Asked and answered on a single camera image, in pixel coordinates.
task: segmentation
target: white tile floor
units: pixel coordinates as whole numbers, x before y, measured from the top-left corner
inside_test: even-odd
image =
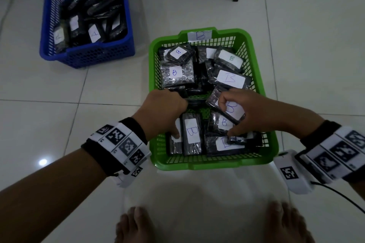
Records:
[[[363,0],[129,0],[136,55],[74,70],[38,54],[43,0],[13,0],[0,35],[0,189],[56,160],[148,92],[148,46],[192,28],[242,28],[270,98],[365,131]],[[0,17],[9,0],[0,0]],[[280,149],[299,141],[278,133]],[[344,182],[334,187],[365,207]],[[152,164],[126,190],[103,184],[45,242],[113,242],[119,215],[145,205],[169,242],[259,242],[269,198],[288,192],[270,165],[162,172]],[[363,215],[334,193],[290,194],[317,242],[358,242]]]

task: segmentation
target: basket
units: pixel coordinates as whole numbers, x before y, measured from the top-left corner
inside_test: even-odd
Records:
[[[125,38],[111,43],[89,43],[71,47],[64,53],[56,54],[53,28],[59,20],[58,6],[64,0],[44,0],[42,33],[39,55],[47,61],[60,61],[73,68],[81,68],[101,62],[130,57],[135,54],[131,17],[128,0],[124,0],[128,34]]]
[[[159,47],[171,47],[178,43],[188,41],[188,32],[199,32],[212,30],[212,38],[196,41],[191,44],[197,45],[222,45],[233,47],[237,55],[244,58],[244,74],[253,77],[251,89],[264,95],[260,70],[258,68],[255,50],[251,36],[242,29],[217,30],[215,27],[181,31],[179,35],[161,37],[155,39],[149,49],[149,90],[161,89],[159,58],[157,50]],[[207,119],[210,109],[200,109],[203,118]],[[165,134],[160,134],[150,141],[151,160],[160,170],[203,170],[216,168],[234,168],[244,165],[258,165],[270,163],[279,151],[279,144],[275,132],[262,134],[263,145],[257,153],[229,155],[224,157],[207,157],[206,155],[183,156],[167,155]]]

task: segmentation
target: person's right hand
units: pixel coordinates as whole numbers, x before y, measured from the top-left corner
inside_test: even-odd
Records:
[[[250,89],[232,88],[222,92],[218,105],[226,111],[226,102],[240,104],[245,119],[228,131],[238,136],[250,131],[286,131],[302,139],[315,131],[324,119],[311,110],[266,98]]]

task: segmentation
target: black cable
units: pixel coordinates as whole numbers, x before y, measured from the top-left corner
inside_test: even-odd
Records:
[[[355,207],[357,207],[359,210],[362,211],[362,213],[365,214],[365,210],[363,210],[358,204],[356,204],[354,201],[352,201],[351,199],[347,198],[345,195],[343,195],[342,193],[338,192],[337,190],[333,189],[332,187],[326,186],[324,184],[321,184],[319,182],[312,182],[311,184],[315,184],[315,185],[321,185],[324,186],[325,188],[328,188],[329,190],[332,190],[333,192],[336,192],[337,194],[339,194],[340,196],[344,197],[346,200],[348,200],[350,203],[352,203]]]

